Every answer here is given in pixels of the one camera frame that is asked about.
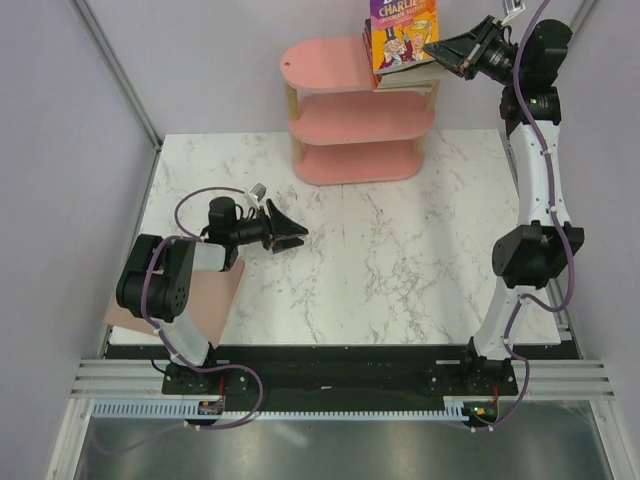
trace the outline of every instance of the marble table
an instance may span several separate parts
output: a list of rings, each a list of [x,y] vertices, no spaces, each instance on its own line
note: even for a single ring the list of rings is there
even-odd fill
[[[223,344],[463,344],[480,326],[491,249],[517,218],[496,130],[432,132],[414,177],[330,187],[295,176],[286,133],[168,135],[141,232],[178,234],[174,206],[193,190],[257,182],[310,235],[277,255],[240,248],[247,267]],[[183,223],[199,231],[211,198],[185,205]],[[518,343],[560,342],[553,315],[530,307],[522,321]],[[110,341],[158,343],[121,328]]]

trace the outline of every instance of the stack of books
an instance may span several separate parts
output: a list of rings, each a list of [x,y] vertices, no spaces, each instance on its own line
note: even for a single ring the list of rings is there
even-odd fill
[[[370,0],[362,39],[376,91],[429,91],[445,69],[423,47],[437,42],[435,0]]]

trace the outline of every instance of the shelf tier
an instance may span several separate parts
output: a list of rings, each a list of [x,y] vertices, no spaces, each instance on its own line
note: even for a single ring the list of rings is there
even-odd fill
[[[300,100],[289,129],[308,145],[387,142],[424,135],[434,118],[416,92],[328,93]]]
[[[280,59],[285,81],[311,93],[373,90],[372,71],[361,36],[314,38],[298,43]]]
[[[312,185],[402,180],[424,163],[422,139],[344,145],[304,145],[293,169]]]

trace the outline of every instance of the wall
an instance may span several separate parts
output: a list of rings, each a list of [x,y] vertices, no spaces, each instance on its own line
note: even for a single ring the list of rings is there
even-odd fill
[[[65,0],[0,15],[0,478],[43,478],[151,146]]]
[[[115,51],[162,133],[286,130],[280,56],[318,36],[359,35],[367,0],[90,0]],[[540,0],[516,19],[519,39]],[[580,0],[556,0],[548,16],[569,22]],[[500,0],[438,0],[442,37],[486,15]],[[501,88],[451,75],[438,103],[438,128],[495,128]]]
[[[639,14],[636,0],[598,3],[558,82],[563,189],[573,223],[586,230],[572,313],[583,348],[608,367],[636,446],[640,57],[633,37]]]

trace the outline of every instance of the gray floor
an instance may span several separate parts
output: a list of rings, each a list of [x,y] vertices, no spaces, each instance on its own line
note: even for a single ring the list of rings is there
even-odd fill
[[[168,421],[93,420],[106,448]],[[178,430],[130,453],[85,446],[78,479],[611,479],[588,404],[525,404],[493,433],[437,422],[256,421]]]

